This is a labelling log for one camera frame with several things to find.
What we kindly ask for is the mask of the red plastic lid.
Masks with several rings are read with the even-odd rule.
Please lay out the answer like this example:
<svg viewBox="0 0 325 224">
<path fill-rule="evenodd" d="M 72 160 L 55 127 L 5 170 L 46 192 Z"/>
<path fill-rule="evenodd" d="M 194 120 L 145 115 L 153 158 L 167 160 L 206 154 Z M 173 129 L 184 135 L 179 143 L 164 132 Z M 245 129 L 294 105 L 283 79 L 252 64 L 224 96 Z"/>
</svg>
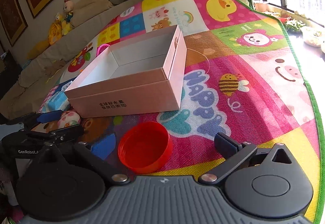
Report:
<svg viewBox="0 0 325 224">
<path fill-rule="evenodd" d="M 117 153 L 121 163 L 135 174 L 150 174 L 165 166 L 172 150 L 171 136 L 162 124 L 142 122 L 124 134 Z"/>
</svg>

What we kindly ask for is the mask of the blue tissue packet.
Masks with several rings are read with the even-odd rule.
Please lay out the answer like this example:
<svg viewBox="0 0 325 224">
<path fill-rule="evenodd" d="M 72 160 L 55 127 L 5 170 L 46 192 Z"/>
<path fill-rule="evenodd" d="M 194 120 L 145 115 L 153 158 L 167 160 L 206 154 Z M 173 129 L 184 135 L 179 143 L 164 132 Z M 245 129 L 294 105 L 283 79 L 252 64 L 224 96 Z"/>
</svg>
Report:
<svg viewBox="0 0 325 224">
<path fill-rule="evenodd" d="M 70 103 L 64 91 L 58 91 L 44 102 L 43 106 L 40 108 L 40 112 L 65 111 L 69 106 Z"/>
</svg>

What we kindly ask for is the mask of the pink plastic toy basket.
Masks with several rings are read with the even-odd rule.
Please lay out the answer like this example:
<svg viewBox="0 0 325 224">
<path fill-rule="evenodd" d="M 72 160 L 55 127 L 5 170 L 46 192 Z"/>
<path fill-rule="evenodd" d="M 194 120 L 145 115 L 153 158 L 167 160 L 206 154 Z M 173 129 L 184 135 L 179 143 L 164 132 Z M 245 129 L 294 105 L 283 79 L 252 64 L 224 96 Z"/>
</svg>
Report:
<svg viewBox="0 0 325 224">
<path fill-rule="evenodd" d="M 96 57 L 99 56 L 108 47 L 110 47 L 110 45 L 108 43 L 98 46 L 97 50 L 96 50 Z"/>
</svg>

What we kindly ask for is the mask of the white floral ball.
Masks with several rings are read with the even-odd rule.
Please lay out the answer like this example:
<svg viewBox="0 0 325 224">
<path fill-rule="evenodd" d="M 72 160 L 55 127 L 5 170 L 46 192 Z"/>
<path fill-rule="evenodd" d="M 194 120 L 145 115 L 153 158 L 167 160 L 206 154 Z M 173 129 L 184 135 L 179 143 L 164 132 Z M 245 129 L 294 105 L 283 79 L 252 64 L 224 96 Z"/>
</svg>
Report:
<svg viewBox="0 0 325 224">
<path fill-rule="evenodd" d="M 75 111 L 65 111 L 57 122 L 58 129 L 80 124 L 80 115 Z"/>
</svg>

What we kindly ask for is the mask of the beige sofa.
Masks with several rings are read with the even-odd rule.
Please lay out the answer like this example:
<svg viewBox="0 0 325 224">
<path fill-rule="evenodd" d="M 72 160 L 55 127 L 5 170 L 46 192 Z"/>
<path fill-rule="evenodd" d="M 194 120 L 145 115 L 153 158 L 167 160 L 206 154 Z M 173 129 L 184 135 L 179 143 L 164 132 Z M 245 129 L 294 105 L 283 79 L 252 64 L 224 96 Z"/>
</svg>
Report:
<svg viewBox="0 0 325 224">
<path fill-rule="evenodd" d="M 141 1 L 143 0 L 127 0 L 92 17 L 33 59 L 1 99 L 1 114 L 8 119 L 14 119 L 38 111 L 50 90 L 79 52 L 112 19 Z"/>
</svg>

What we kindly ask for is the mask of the colourful cartoon play mat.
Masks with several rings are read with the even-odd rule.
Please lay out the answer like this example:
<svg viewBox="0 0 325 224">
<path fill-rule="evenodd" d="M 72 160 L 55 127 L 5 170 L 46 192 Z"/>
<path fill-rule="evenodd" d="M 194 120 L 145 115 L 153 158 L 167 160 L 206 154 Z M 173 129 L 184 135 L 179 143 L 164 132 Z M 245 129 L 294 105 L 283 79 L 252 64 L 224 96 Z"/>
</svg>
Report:
<svg viewBox="0 0 325 224">
<path fill-rule="evenodd" d="M 324 134 L 315 97 L 301 74 L 294 43 L 276 19 L 238 0 L 144 0 L 112 19 L 70 62 L 50 95 L 76 78 L 97 47 L 179 25 L 187 46 L 178 111 L 83 121 L 83 140 L 106 133 L 120 140 L 142 122 L 161 123 L 173 152 L 157 176 L 199 175 L 220 164 L 213 138 L 270 148 L 287 145 L 313 186 L 306 217 L 321 222 L 324 204 Z"/>
</svg>

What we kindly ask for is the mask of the yellow plush toy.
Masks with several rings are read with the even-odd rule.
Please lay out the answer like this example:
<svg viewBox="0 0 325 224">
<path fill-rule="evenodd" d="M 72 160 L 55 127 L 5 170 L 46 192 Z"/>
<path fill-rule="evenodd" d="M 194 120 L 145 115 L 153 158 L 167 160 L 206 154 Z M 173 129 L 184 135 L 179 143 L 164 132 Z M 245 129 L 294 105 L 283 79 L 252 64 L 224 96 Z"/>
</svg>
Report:
<svg viewBox="0 0 325 224">
<path fill-rule="evenodd" d="M 41 55 L 49 46 L 54 45 L 57 41 L 62 38 L 62 27 L 61 20 L 63 16 L 57 13 L 54 23 L 51 24 L 48 32 L 48 36 L 45 40 L 38 42 L 27 54 L 27 60 L 33 60 L 37 56 Z"/>
</svg>

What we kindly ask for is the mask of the pink cardboard box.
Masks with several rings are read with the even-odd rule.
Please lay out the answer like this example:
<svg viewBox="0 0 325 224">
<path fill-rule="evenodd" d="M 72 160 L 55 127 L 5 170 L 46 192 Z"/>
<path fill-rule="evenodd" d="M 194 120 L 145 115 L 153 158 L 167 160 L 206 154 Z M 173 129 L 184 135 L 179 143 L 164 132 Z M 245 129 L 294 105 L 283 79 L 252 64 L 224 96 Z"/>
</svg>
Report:
<svg viewBox="0 0 325 224">
<path fill-rule="evenodd" d="M 178 25 L 101 52 L 65 94 L 83 118 L 180 109 L 187 47 Z"/>
</svg>

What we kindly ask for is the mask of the cartoon boy doll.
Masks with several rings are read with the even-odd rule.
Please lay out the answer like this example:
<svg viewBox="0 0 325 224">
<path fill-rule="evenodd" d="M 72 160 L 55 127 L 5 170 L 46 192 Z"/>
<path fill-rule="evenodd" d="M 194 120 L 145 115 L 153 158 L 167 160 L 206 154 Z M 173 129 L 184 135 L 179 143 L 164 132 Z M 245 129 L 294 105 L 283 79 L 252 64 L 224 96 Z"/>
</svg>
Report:
<svg viewBox="0 0 325 224">
<path fill-rule="evenodd" d="M 66 36 L 72 29 L 73 26 L 71 24 L 71 20 L 73 17 L 73 9 L 74 9 L 74 4 L 71 0 L 65 0 L 64 1 L 64 13 L 65 13 L 65 25 L 62 26 L 62 35 Z"/>
</svg>

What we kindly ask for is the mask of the beige cushion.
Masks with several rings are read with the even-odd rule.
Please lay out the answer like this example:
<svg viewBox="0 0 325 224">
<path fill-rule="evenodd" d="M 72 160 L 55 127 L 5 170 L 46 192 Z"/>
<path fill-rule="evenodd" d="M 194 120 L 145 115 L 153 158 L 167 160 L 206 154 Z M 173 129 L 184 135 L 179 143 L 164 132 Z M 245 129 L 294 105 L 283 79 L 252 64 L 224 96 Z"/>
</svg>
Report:
<svg viewBox="0 0 325 224">
<path fill-rule="evenodd" d="M 78 27 L 113 6 L 109 0 L 80 0 L 74 4 L 71 24 Z"/>
</svg>

